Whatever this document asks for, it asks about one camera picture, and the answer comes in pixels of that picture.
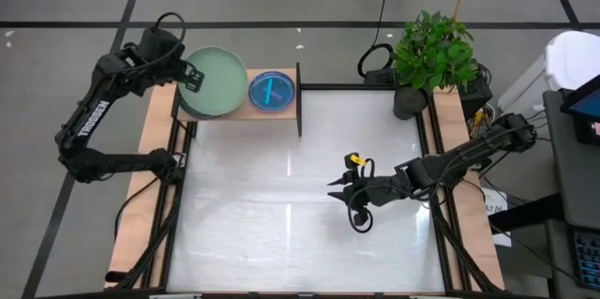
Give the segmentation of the black plant pot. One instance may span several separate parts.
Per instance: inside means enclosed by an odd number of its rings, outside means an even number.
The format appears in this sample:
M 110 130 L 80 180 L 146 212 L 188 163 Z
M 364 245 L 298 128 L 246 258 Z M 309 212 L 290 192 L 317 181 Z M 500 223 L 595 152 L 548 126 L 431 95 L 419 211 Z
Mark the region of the black plant pot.
M 422 89 L 411 85 L 399 86 L 394 94 L 393 114 L 400 120 L 415 117 L 428 105 L 428 95 Z

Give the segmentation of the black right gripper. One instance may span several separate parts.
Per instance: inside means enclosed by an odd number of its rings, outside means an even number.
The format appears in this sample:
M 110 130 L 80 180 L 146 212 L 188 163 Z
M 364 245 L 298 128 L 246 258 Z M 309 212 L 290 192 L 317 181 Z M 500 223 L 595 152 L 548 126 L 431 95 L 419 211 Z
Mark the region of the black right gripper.
M 346 204 L 347 216 L 352 228 L 361 228 L 367 225 L 371 228 L 374 223 L 368 205 L 378 207 L 389 202 L 406 198 L 406 174 L 404 165 L 397 165 L 395 173 L 391 176 L 376 176 L 375 162 L 372 158 L 364 158 L 365 166 L 360 166 L 350 160 L 350 153 L 344 157 L 347 168 L 340 178 L 330 182 L 329 186 L 345 185 L 343 191 L 328 192 L 327 195 Z

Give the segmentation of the black desk foot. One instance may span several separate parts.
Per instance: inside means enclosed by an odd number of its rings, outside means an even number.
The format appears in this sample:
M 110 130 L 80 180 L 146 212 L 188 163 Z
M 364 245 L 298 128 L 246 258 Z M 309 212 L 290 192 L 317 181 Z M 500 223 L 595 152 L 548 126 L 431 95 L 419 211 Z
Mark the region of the black desk foot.
M 489 215 L 487 218 L 493 234 L 534 226 L 548 219 L 563 220 L 562 196 L 559 193 L 551 194 Z

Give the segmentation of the grey desk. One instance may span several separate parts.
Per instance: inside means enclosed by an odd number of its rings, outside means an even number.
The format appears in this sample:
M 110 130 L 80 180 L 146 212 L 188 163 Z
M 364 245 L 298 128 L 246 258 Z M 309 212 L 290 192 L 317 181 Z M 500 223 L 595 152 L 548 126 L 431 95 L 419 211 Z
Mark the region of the grey desk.
M 600 233 L 600 146 L 577 140 L 574 120 L 561 112 L 563 93 L 543 94 L 564 216 L 545 223 L 551 260 L 573 275 L 573 230 Z

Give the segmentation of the wooden table board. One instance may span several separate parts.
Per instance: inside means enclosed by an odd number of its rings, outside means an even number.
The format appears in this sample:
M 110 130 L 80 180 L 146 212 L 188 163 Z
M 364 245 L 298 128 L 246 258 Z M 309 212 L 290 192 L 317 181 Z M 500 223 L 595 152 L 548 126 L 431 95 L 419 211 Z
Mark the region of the wooden table board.
M 440 155 L 469 140 L 456 91 L 433 91 L 417 116 L 422 152 Z M 453 187 L 440 187 L 428 205 L 442 284 L 447 291 L 484 292 L 504 288 L 498 256 L 488 225 L 485 195 L 474 172 Z
M 173 84 L 152 89 L 140 152 L 145 154 L 156 148 L 182 152 L 186 133 L 172 118 L 176 111 Z M 152 172 L 132 174 L 127 191 L 129 203 L 123 210 L 112 251 L 111 271 L 127 272 L 134 267 L 166 220 L 174 192 L 174 186 L 163 186 Z

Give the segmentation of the black power box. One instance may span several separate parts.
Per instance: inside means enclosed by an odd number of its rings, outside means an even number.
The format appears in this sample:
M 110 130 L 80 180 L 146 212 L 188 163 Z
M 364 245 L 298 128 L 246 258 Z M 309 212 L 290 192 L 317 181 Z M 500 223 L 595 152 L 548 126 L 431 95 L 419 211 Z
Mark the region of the black power box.
M 396 72 L 392 68 L 371 70 L 365 74 L 364 83 L 394 86 L 397 82 L 395 74 Z

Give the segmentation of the mint green plate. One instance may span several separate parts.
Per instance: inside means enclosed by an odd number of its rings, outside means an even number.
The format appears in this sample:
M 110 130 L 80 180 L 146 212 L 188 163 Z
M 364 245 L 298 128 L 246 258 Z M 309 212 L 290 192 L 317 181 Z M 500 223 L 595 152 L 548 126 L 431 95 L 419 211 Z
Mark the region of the mint green plate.
M 200 119 L 220 117 L 238 109 L 248 94 L 248 73 L 241 59 L 218 46 L 192 52 L 187 61 L 204 74 L 194 93 L 179 84 L 180 107 Z

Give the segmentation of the wooden shelf with black legs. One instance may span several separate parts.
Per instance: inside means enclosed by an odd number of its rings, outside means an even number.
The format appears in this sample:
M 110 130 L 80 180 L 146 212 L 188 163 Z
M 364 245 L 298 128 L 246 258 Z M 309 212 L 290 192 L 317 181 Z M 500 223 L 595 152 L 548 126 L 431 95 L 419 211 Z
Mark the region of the wooden shelf with black legs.
M 293 92 L 291 93 L 292 101 L 282 111 L 269 112 L 262 111 L 254 106 L 250 97 L 246 97 L 245 102 L 235 111 L 226 113 L 221 116 L 201 116 L 198 117 L 184 108 L 184 100 L 181 90 L 175 89 L 177 110 L 174 112 L 175 117 L 182 122 L 202 122 L 202 121 L 275 121 L 275 120 L 294 120 L 297 124 L 298 135 L 302 135 L 302 82 L 300 74 L 300 64 L 296 63 L 295 68 L 279 68 L 277 70 L 288 77 L 293 84 Z

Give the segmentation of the black tablet screen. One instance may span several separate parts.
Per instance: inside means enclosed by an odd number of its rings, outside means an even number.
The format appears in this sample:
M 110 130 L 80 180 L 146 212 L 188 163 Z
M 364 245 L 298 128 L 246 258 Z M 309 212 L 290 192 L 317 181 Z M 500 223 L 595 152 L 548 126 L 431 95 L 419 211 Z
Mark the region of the black tablet screen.
M 561 112 L 573 119 L 577 140 L 600 146 L 600 74 L 577 90 L 562 90 Z

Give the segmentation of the white lidded bin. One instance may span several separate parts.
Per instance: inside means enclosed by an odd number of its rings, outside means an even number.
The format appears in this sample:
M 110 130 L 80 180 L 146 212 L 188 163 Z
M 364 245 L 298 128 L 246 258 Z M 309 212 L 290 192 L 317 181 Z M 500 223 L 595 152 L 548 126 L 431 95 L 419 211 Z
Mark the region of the white lidded bin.
M 498 109 L 531 117 L 544 109 L 546 91 L 576 90 L 598 74 L 600 36 L 579 31 L 560 33 L 498 98 Z

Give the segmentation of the black keyboard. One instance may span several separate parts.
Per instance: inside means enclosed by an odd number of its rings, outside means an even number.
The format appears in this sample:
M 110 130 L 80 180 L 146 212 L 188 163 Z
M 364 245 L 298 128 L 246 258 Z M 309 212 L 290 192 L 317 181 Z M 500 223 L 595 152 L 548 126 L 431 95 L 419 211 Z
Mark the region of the black keyboard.
M 570 226 L 574 270 L 581 287 L 600 292 L 600 231 Z

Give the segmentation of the blue transparent plate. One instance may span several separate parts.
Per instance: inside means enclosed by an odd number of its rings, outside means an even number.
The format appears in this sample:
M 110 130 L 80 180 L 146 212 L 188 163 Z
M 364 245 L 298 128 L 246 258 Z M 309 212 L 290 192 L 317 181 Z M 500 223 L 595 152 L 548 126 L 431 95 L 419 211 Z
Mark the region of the blue transparent plate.
M 295 96 L 293 80 L 280 71 L 259 74 L 249 85 L 251 104 L 263 112 L 281 112 L 287 109 Z

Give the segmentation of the green leafy plant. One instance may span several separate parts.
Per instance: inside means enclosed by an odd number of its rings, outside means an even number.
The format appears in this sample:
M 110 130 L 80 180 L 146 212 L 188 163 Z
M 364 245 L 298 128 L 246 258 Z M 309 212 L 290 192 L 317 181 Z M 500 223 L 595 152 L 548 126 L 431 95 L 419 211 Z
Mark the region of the green leafy plant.
M 394 47 L 396 77 L 414 89 L 466 88 L 480 72 L 473 42 L 464 23 L 423 10 L 415 21 L 406 23 Z

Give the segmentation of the white paper sheet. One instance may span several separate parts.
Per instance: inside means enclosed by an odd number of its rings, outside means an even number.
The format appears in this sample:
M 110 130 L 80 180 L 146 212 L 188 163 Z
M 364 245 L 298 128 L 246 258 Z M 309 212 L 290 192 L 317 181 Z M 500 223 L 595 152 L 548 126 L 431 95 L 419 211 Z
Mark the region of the white paper sheet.
M 508 209 L 508 197 L 502 191 L 497 191 L 495 189 L 490 189 L 483 187 L 482 188 L 485 195 L 485 203 L 487 214 L 489 216 L 494 215 L 496 213 L 505 211 Z M 510 233 L 493 233 L 493 240 L 496 246 L 501 247 L 511 247 L 512 242 L 510 239 Z

